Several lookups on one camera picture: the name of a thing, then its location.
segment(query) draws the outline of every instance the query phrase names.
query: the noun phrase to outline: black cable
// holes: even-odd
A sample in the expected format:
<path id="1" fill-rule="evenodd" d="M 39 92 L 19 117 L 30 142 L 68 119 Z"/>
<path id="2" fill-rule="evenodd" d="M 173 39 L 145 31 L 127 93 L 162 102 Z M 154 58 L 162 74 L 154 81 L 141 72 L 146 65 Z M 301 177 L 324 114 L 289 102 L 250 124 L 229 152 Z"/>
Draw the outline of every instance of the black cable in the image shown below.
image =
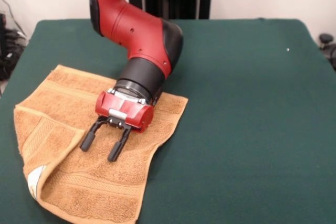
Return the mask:
<path id="1" fill-rule="evenodd" d="M 10 13 L 10 15 L 11 15 L 11 17 L 12 17 L 12 19 L 13 19 L 15 25 L 19 28 L 19 30 L 21 31 L 21 33 L 23 33 L 23 34 L 26 36 L 26 34 L 25 34 L 25 32 L 22 30 L 21 26 L 16 22 L 16 20 L 15 20 L 15 18 L 14 18 L 14 15 L 13 15 L 13 12 L 12 12 L 12 8 L 11 8 L 11 6 L 9 5 L 9 3 L 8 3 L 6 0 L 2 0 L 2 1 L 7 5 L 8 9 L 9 9 L 9 13 Z"/>

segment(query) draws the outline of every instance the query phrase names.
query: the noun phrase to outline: table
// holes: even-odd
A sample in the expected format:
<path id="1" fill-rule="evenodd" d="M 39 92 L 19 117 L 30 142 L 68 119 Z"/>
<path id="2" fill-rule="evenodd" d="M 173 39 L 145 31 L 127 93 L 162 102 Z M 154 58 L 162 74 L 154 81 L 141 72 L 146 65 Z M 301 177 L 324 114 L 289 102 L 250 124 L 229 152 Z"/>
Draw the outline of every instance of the table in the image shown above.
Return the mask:
<path id="1" fill-rule="evenodd" d="M 165 92 L 189 102 L 138 223 L 336 223 L 336 79 L 304 23 L 175 22 L 184 48 Z M 28 192 L 14 105 L 58 64 L 117 78 L 126 55 L 87 19 L 38 23 L 0 99 L 1 223 L 65 223 Z"/>

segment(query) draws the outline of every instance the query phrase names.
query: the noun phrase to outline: black knob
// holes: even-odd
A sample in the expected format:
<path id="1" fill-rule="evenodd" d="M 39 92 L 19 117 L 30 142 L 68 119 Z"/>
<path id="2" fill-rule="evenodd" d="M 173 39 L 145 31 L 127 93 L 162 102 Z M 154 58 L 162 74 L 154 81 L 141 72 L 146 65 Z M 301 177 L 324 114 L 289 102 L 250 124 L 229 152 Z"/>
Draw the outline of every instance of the black knob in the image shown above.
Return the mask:
<path id="1" fill-rule="evenodd" d="M 330 34 L 321 34 L 319 38 L 323 44 L 328 44 L 334 40 L 334 37 Z"/>

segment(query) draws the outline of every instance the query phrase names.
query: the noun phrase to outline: green felt surface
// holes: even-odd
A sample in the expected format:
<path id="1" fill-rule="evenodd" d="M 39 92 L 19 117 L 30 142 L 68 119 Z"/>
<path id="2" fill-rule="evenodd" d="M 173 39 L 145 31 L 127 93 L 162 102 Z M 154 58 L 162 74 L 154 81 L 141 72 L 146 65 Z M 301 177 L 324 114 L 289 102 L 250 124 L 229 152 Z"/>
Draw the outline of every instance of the green felt surface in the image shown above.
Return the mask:
<path id="1" fill-rule="evenodd" d="M 138 223 L 336 223 L 336 79 L 305 25 L 176 22 L 185 43 L 165 91 L 189 102 L 153 158 Z M 0 99 L 0 223 L 65 223 L 28 192 L 14 105 L 58 64 L 117 78 L 126 61 L 89 20 L 37 25 Z"/>

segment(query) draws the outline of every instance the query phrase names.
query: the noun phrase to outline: brown towel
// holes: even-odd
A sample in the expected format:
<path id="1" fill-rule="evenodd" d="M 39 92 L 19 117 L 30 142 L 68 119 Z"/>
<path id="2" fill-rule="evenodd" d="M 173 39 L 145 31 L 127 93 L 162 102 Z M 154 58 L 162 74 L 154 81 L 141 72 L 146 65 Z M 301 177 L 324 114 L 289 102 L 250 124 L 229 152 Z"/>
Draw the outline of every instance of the brown towel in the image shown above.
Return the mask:
<path id="1" fill-rule="evenodd" d="M 48 211 L 80 224 L 135 223 L 153 154 L 175 131 L 187 98 L 163 93 L 151 125 L 132 132 L 115 163 L 107 156 L 122 130 L 103 125 L 87 152 L 79 148 L 96 120 L 95 102 L 115 80 L 58 66 L 14 109 L 23 173 Z"/>

